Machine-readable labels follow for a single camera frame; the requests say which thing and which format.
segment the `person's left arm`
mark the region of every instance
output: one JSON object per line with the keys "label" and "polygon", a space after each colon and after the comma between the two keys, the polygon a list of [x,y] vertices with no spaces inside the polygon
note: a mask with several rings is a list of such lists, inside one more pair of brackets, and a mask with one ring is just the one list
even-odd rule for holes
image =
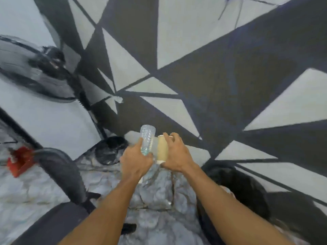
{"label": "person's left arm", "polygon": [[142,139],[120,158],[122,179],[117,187],[58,245],[116,245],[134,190],[151,167],[152,154],[141,153]]}

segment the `clear plastic bottle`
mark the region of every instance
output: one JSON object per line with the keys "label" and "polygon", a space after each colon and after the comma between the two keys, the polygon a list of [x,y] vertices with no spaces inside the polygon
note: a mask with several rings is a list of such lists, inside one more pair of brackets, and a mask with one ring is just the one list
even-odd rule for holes
{"label": "clear plastic bottle", "polygon": [[151,151],[156,128],[152,125],[142,125],[140,133],[143,138],[141,152],[146,156]]}

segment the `forearm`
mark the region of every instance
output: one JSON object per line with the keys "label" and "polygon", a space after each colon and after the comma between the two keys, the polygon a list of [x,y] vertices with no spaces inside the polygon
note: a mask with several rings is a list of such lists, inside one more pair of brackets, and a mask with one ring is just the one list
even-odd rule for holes
{"label": "forearm", "polygon": [[59,245],[116,245],[138,181],[134,176],[122,179],[100,206]]}
{"label": "forearm", "polygon": [[226,193],[195,163],[188,165],[183,174],[227,245],[293,245],[269,222]]}

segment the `hand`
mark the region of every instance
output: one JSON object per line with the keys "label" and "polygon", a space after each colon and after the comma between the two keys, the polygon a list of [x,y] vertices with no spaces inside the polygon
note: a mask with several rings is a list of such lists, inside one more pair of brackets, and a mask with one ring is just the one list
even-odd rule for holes
{"label": "hand", "polygon": [[174,137],[174,140],[166,132],[163,135],[168,143],[168,158],[161,164],[164,168],[183,172],[185,168],[195,163],[188,148],[177,133],[170,134]]}
{"label": "hand", "polygon": [[139,141],[134,146],[126,148],[120,157],[122,179],[133,177],[139,181],[153,164],[151,152],[146,156],[141,153],[142,142],[143,138],[140,137]]}

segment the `beige cup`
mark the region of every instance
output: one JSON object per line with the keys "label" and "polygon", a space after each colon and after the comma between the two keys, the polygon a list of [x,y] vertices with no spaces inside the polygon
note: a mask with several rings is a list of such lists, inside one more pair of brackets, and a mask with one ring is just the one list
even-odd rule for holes
{"label": "beige cup", "polygon": [[158,136],[157,164],[162,164],[168,158],[168,144],[163,135]]}

